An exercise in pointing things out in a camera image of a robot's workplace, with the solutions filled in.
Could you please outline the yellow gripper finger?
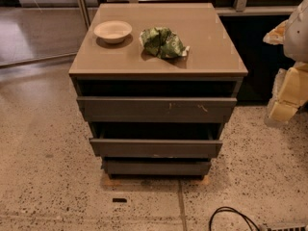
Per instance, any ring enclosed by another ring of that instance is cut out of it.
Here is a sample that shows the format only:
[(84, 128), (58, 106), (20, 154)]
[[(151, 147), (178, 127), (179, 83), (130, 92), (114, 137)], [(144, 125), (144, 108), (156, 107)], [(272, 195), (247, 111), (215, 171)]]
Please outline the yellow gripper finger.
[(286, 30), (287, 20), (282, 21), (270, 32), (263, 37), (263, 42), (271, 45), (278, 45), (284, 43), (284, 36)]

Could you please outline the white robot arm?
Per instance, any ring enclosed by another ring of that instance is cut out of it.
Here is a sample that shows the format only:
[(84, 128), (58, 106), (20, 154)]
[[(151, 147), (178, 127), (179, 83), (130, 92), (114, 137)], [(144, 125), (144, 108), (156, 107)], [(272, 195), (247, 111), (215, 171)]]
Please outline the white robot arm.
[(308, 102), (308, 0), (303, 0), (287, 20), (266, 33), (263, 42), (282, 44), (284, 55), (295, 61), (288, 70), (278, 70), (267, 107), (268, 126), (280, 126)]

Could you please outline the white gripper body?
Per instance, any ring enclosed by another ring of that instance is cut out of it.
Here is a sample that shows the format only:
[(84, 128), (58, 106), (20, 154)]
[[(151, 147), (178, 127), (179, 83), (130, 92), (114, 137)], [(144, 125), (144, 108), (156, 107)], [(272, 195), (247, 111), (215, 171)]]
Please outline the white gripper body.
[(287, 70), (278, 93), (278, 103), (298, 109), (308, 101), (308, 64), (296, 62)]

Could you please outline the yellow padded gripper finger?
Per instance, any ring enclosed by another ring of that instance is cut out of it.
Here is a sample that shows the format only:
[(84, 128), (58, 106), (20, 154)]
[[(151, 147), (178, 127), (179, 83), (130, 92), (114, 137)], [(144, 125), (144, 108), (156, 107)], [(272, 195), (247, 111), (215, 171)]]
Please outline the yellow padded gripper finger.
[(269, 118), (277, 122), (288, 122), (297, 112), (297, 107), (274, 101), (269, 106)]

